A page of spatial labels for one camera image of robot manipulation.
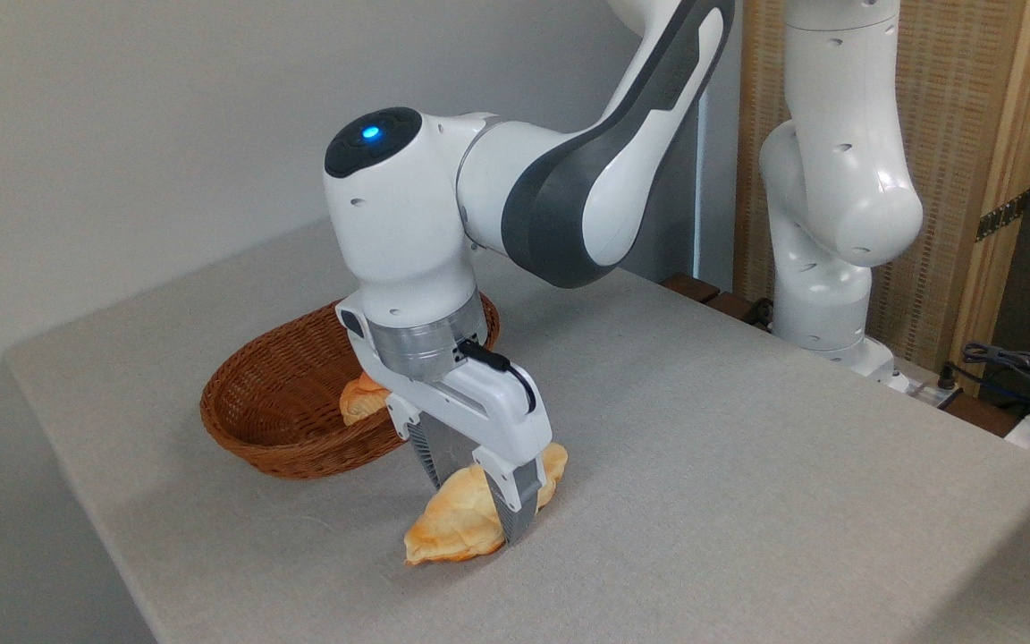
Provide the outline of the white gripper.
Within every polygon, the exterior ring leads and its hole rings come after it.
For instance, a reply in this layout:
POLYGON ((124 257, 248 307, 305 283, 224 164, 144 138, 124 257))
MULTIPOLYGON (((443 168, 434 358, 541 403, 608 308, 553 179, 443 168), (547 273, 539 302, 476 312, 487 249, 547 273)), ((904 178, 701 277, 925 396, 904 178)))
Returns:
POLYGON ((369 323, 355 305, 338 305, 360 367, 388 388, 385 406, 397 435, 412 444, 436 489, 475 462, 482 466, 507 545, 533 523, 546 484, 543 450, 552 441, 546 406, 528 408, 519 380, 465 359, 438 382, 412 380, 389 370, 373 351, 369 323), (475 450, 477 445, 486 450, 475 450))

